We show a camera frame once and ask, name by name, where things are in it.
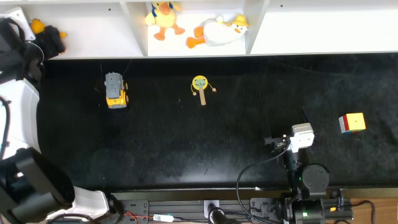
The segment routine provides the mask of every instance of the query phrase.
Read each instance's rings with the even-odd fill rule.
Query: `toy truck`
[[[127,96],[128,85],[119,73],[105,75],[106,102],[111,109],[125,108],[129,103]]]

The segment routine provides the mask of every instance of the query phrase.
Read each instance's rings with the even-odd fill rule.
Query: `white plush duck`
[[[229,44],[243,37],[248,30],[248,26],[244,15],[236,16],[236,19],[231,23],[224,22],[223,17],[219,16],[215,20],[205,21],[203,26],[196,27],[194,30],[196,38],[189,37],[187,45],[192,49],[203,43],[211,47]]]

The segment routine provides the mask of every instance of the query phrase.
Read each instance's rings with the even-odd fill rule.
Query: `rubik's cube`
[[[353,133],[366,129],[363,113],[351,113],[341,116],[340,122],[341,133]]]

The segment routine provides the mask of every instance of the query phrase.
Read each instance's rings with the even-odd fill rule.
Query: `yellow cube face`
[[[363,113],[347,114],[347,122],[350,131],[360,131],[366,129]]]

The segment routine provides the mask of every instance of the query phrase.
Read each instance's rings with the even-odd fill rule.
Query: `stuffed duck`
[[[203,43],[211,47],[229,44],[243,37],[248,26],[244,15],[238,15],[231,23],[224,22],[223,17],[219,16],[215,20],[205,21],[203,26],[196,27],[194,30],[196,38],[189,37],[187,45],[192,49]]]
[[[175,23],[177,16],[176,11],[181,11],[182,6],[178,2],[152,2],[152,11],[145,18],[145,23],[148,26],[156,24],[160,27],[159,33],[155,34],[154,37],[158,40],[165,39],[165,32],[167,28],[173,28],[176,35],[183,34],[185,29],[178,27]]]

